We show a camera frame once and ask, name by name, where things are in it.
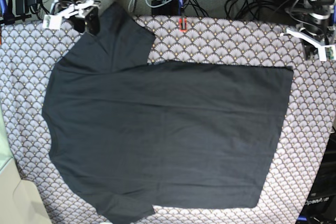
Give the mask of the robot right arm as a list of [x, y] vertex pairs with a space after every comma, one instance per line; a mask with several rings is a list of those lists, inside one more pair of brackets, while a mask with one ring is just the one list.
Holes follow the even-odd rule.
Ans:
[[100, 31], [99, 8], [100, 1], [95, 0], [54, 0], [49, 13], [44, 15], [43, 27], [59, 30], [66, 19], [77, 32], [97, 35]]

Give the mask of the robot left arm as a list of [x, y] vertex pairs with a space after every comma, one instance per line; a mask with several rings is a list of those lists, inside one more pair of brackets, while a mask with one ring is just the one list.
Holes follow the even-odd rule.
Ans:
[[335, 0], [294, 0], [286, 13], [297, 24], [284, 34], [302, 41], [306, 60], [335, 61]]

